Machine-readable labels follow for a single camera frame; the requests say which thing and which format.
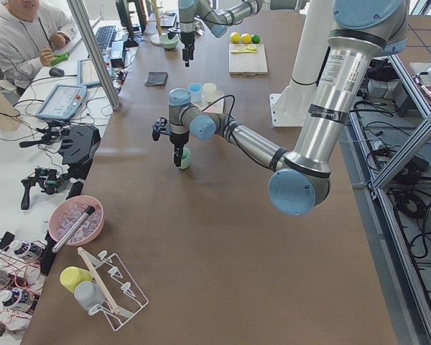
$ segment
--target lemon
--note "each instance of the lemon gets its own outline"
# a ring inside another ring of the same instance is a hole
[[[249,43],[251,43],[251,35],[250,35],[250,34],[242,34],[242,35],[241,35],[241,41],[242,41],[245,45],[248,45]]]
[[[232,43],[238,43],[240,39],[239,32],[232,32],[230,35],[230,42]]]
[[[255,43],[255,44],[260,43],[260,36],[258,36],[257,34],[253,34],[251,39],[252,39],[252,43]]]

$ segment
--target bowl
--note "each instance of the bowl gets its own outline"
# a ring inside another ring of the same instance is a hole
[[[101,232],[104,223],[102,204],[98,199],[89,195],[78,195],[61,203],[53,212],[50,219],[50,236],[59,241],[70,229],[88,206],[96,210],[66,243],[69,246],[81,246],[93,241]]]
[[[179,37],[175,35],[172,39],[169,39],[167,34],[162,34],[159,37],[159,43],[164,49],[174,49],[177,47],[177,43],[179,43]]]

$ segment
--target white cutting board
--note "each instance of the white cutting board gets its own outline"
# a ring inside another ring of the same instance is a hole
[[[265,75],[268,74],[267,57],[265,55],[265,46],[256,45],[257,52],[231,53],[231,50],[237,50],[238,46],[231,43],[228,46],[228,70],[230,74],[242,75]]]

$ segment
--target computer mouse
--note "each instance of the computer mouse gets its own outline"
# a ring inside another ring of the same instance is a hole
[[[65,72],[62,68],[58,68],[58,67],[53,67],[50,69],[49,74],[52,77],[63,77]]]

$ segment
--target white hoodie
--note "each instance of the white hoodie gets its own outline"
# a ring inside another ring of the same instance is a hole
[[[43,1],[34,21],[24,22],[9,13],[6,2],[0,0],[0,68],[7,80],[26,88],[43,67],[40,50],[51,47],[50,37],[62,32],[71,40],[77,26],[64,11]]]

